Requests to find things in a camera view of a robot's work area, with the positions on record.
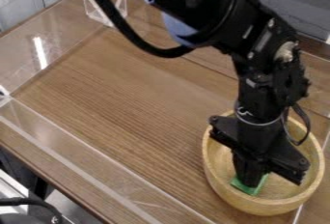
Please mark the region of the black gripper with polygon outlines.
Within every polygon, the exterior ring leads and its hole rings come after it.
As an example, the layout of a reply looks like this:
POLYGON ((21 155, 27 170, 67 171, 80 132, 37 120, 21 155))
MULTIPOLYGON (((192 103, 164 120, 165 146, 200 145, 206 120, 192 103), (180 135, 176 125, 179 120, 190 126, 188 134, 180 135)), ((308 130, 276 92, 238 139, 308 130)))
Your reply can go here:
POLYGON ((232 152, 238 179, 256 187, 263 176, 275 173, 300 185, 311 164, 303 153, 288 141, 278 117, 270 123, 242 117, 214 115, 208 118, 210 137, 232 152))

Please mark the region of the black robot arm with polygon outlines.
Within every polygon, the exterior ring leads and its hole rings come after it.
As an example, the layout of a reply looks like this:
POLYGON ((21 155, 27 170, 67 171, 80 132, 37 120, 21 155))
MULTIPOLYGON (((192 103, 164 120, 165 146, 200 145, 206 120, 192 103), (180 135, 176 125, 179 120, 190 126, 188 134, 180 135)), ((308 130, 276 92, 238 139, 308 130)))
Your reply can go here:
POLYGON ((247 186, 276 173, 300 183, 310 162, 287 130, 287 116, 311 85, 300 63, 295 29, 260 0, 145 0, 164 14, 179 45, 160 49, 131 29, 111 0, 95 0, 128 40, 144 51, 175 58, 212 46, 231 56, 238 74, 238 100, 231 117, 208 119, 211 138, 234 155, 238 180, 247 186))

